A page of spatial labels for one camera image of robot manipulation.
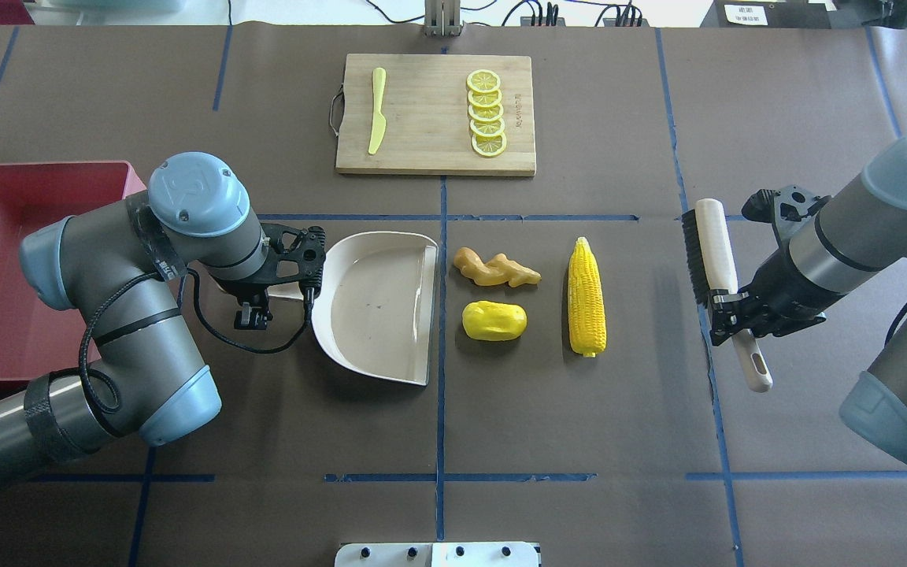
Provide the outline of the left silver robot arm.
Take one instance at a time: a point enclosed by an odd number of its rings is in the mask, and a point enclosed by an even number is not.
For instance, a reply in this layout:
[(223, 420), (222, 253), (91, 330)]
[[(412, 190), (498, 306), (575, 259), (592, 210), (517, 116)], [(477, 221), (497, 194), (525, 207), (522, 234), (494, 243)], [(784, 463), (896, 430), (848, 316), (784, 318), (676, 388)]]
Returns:
[(146, 190), (26, 237), (25, 279), (50, 308), (80, 312), (98, 360), (82, 343), (71, 369), (0, 401), (0, 487), (123, 435), (158, 447), (211, 422), (222, 398), (168, 282), (193, 261), (246, 279), (264, 236), (231, 166), (191, 151), (165, 159)]

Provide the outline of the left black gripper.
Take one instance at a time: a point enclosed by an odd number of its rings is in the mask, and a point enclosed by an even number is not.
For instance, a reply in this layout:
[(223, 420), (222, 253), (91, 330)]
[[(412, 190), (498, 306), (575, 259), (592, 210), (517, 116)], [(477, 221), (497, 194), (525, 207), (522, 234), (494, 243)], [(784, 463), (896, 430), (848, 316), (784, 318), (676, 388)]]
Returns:
[(222, 290), (237, 298), (241, 309), (236, 314), (235, 329), (255, 330), (255, 325), (267, 325), (272, 313), (269, 306), (269, 283), (255, 277), (240, 280), (222, 279)]

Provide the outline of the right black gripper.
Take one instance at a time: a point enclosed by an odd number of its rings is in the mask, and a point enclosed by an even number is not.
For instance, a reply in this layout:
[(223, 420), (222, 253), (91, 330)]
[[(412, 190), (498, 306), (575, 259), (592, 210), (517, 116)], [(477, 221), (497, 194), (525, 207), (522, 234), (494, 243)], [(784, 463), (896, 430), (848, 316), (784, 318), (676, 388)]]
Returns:
[(792, 261), (766, 261), (737, 293), (708, 291), (709, 311), (719, 312), (710, 314), (709, 341), (720, 346), (749, 330), (756, 337), (787, 336), (824, 322), (827, 307), (828, 290), (807, 280)]

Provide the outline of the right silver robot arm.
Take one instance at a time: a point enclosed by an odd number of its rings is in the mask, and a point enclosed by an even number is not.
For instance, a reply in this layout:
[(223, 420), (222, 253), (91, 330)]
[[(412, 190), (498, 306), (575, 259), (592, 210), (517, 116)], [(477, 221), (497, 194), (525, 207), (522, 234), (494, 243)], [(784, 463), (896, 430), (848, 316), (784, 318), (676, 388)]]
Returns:
[[(709, 341), (732, 341), (746, 383), (766, 392), (772, 377), (758, 339), (817, 326), (827, 308), (897, 261), (907, 261), (907, 136), (871, 159), (835, 196), (788, 186), (760, 190), (742, 215), (771, 226), (776, 251), (739, 283), (726, 212), (702, 198), (681, 217), (695, 301), (709, 317)], [(907, 465), (907, 304), (884, 347), (857, 378), (841, 421)]]

